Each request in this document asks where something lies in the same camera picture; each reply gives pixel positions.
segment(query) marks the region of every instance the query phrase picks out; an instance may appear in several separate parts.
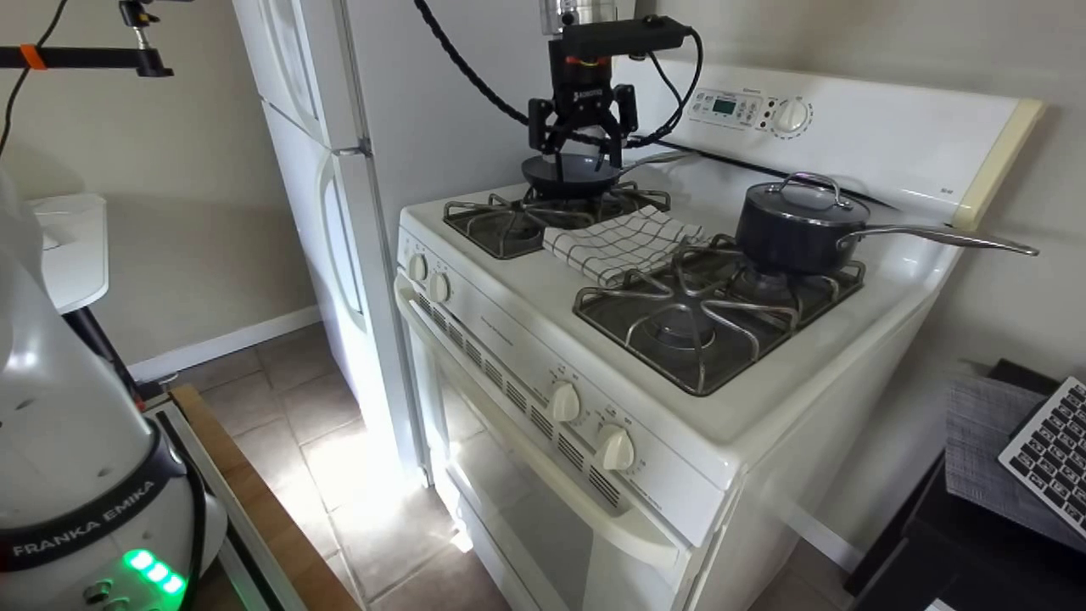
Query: burner grate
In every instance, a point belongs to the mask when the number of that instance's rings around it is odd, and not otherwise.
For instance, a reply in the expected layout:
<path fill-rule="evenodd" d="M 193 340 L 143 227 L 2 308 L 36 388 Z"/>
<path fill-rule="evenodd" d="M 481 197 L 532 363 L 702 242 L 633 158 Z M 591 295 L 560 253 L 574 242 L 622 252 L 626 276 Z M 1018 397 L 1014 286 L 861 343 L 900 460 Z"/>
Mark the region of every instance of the burner grate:
<path fill-rule="evenodd" d="M 492 259 L 524 259 L 542 252 L 548 227 L 591 227 L 609 217 L 622 217 L 641 206 L 669 210 L 669 193 L 641 191 L 638 184 L 616 184 L 593 200 L 542 200 L 525 191 L 519 200 L 489 197 L 484 205 L 453 200 L 445 205 L 445 223 L 465 235 Z"/>
<path fill-rule="evenodd" d="M 685 395 L 717 395 L 751 363 L 859 292 L 861 266 L 836 276 L 772 276 L 729 236 L 679 244 L 663 271 L 579 288 L 574 313 Z"/>

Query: oven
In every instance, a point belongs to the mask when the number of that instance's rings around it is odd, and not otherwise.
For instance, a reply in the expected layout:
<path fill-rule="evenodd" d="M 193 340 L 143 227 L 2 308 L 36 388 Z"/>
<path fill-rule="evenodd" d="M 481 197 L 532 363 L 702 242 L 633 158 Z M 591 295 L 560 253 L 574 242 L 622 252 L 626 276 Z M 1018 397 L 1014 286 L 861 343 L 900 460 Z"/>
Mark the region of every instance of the oven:
<path fill-rule="evenodd" d="M 663 120 L 671 96 L 652 68 L 634 82 Z M 717 158 L 638 167 L 591 200 L 515 184 L 402 210 L 430 482 L 512 608 L 745 611 L 798 537 L 849 546 L 822 499 L 961 253 L 865 236 L 832 276 L 780 279 L 729 236 L 745 197 L 767 171 L 849 174 L 903 217 L 972 227 L 1038 108 L 746 68 L 702 82 L 674 138 Z M 723 90 L 807 122 L 720 120 Z"/>
<path fill-rule="evenodd" d="M 512 608 L 674 608 L 694 546 L 427 288 L 396 279 L 430 478 Z"/>

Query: tile floor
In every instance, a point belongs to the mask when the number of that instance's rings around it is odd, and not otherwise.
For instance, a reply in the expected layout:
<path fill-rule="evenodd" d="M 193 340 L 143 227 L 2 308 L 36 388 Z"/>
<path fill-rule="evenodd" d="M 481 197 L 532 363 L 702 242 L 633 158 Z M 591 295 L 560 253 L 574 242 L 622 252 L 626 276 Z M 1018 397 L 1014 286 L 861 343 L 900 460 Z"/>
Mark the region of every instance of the tile floor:
<path fill-rule="evenodd" d="M 374 611 L 498 611 L 501 593 L 453 537 L 433 493 L 381 467 L 322 327 L 182 370 L 273 493 Z M 798 546 L 756 611 L 841 611 L 841 571 Z"/>

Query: oven door handle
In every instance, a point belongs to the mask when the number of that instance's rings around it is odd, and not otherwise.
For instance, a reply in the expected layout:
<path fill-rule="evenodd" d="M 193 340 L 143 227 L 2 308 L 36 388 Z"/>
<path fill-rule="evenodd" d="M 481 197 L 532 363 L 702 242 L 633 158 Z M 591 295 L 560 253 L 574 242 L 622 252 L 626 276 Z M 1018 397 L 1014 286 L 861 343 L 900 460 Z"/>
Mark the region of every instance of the oven door handle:
<path fill-rule="evenodd" d="M 498 401 L 505 395 L 484 389 L 492 381 L 484 381 L 455 347 L 445 340 L 445 332 L 426 315 L 422 297 L 405 279 L 396 279 L 396 304 L 409 320 L 409 327 L 426 340 L 427 348 L 438 348 L 447 363 L 447 373 L 455 373 L 457 388 L 472 397 L 472 409 L 481 417 L 484 429 L 492 429 L 505 447 L 536 472 L 536 478 L 572 509 L 579 524 L 587 524 L 602 539 L 609 539 L 616 549 L 652 562 L 669 578 L 671 582 L 682 580 L 682 571 L 688 562 L 688 549 L 682 539 L 663 533 L 648 516 L 638 509 L 628 509 L 622 516 L 602 509 L 591 493 L 584 493 L 560 465 L 557 457 L 548 457 L 536 440 L 531 440 L 505 415 L 498 415 Z"/>

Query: white wall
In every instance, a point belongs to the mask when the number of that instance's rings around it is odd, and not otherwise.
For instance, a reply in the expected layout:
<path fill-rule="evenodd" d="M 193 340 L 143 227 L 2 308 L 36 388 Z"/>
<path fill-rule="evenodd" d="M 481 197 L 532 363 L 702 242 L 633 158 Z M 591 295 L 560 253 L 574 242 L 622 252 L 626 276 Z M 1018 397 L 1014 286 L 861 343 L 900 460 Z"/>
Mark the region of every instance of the white wall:
<path fill-rule="evenodd" d="M 940 389 L 972 363 L 1021 361 L 1051 378 L 1086 363 L 1086 3 L 1084 0 L 663 0 L 711 57 L 918 82 L 1051 106 L 988 232 L 1043 259 L 966 253 L 869 437 L 852 450 L 826 524 L 869 546 L 944 440 Z"/>
<path fill-rule="evenodd" d="M 0 43 L 36 39 L 51 5 L 0 0 Z M 312 301 L 231 3 L 151 10 L 178 79 L 32 73 L 2 151 L 23 197 L 110 200 L 111 288 L 94 313 L 128 363 Z M 133 39 L 117 0 L 71 0 L 51 43 Z"/>

